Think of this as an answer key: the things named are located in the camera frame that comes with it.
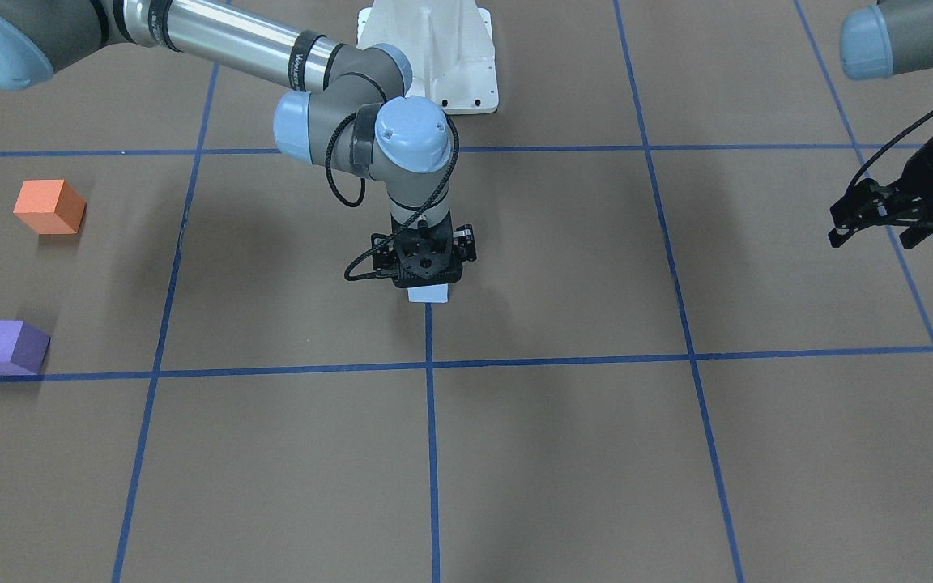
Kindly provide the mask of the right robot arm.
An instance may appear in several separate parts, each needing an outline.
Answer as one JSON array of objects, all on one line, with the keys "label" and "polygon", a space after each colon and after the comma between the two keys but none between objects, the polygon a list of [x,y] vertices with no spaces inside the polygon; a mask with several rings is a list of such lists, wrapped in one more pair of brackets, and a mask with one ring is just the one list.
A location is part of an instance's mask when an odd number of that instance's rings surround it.
[{"label": "right robot arm", "polygon": [[410,96],[411,63],[393,45],[358,49],[217,1],[0,1],[0,89],[48,82],[120,43],[166,48],[286,88],[273,134],[282,154],[384,184],[391,232],[345,270],[347,281],[402,289],[451,284],[476,259],[456,228],[449,182],[459,137],[438,104]]}]

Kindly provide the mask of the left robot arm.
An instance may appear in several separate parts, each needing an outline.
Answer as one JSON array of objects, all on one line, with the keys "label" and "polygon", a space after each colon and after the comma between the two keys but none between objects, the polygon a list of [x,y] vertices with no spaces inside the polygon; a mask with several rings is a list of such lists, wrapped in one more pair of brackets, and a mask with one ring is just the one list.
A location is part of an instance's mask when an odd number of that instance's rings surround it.
[{"label": "left robot arm", "polygon": [[[841,24],[841,67],[851,80],[885,79],[933,69],[933,1],[879,1]],[[877,226],[902,229],[905,249],[933,236],[933,137],[906,162],[892,184],[881,185],[862,167],[830,209],[832,247]]]}]

